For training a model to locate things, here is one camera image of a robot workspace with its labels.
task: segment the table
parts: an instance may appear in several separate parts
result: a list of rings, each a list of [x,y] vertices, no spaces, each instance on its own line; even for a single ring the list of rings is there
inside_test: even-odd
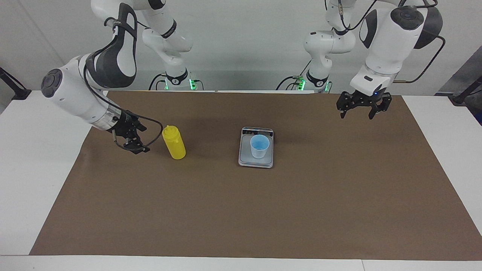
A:
[[[479,232],[482,232],[482,128],[465,108],[445,97],[405,96],[440,164],[451,180]],[[0,255],[28,255],[65,181],[90,126],[65,114],[34,92],[12,102],[0,115]],[[62,144],[61,148],[52,148]],[[166,270],[480,270],[482,262],[400,262],[362,260],[274,260],[102,256],[2,256],[0,267],[23,270],[72,270],[88,264],[113,270],[129,266]]]

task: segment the yellow bottle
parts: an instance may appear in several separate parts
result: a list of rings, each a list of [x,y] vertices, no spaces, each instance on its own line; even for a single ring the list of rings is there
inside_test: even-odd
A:
[[[180,160],[186,156],[186,148],[184,147],[181,133],[176,126],[166,126],[162,131],[162,137],[164,138],[164,142],[166,142],[169,153],[174,159]]]

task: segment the digital scale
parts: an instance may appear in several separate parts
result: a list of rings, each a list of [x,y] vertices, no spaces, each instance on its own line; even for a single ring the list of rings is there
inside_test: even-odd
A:
[[[264,135],[269,139],[269,147],[266,155],[257,159],[251,154],[251,138],[255,135]],[[273,147],[274,147],[274,132],[267,128],[244,127],[241,130],[240,154],[238,163],[241,166],[272,168],[273,167]]]

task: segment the brown table mat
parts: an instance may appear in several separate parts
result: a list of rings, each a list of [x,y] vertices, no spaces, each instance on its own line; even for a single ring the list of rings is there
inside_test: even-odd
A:
[[[368,120],[338,95],[111,92],[176,125],[117,148],[92,129],[31,255],[482,260],[482,237],[400,97]],[[148,142],[158,128],[147,121]],[[241,128],[275,131],[274,167],[238,165]]]

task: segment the plastic cup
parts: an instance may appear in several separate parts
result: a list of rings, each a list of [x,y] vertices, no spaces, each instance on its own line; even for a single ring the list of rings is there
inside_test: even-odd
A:
[[[256,159],[261,159],[266,155],[269,148],[269,139],[264,135],[255,135],[251,137],[251,154]]]

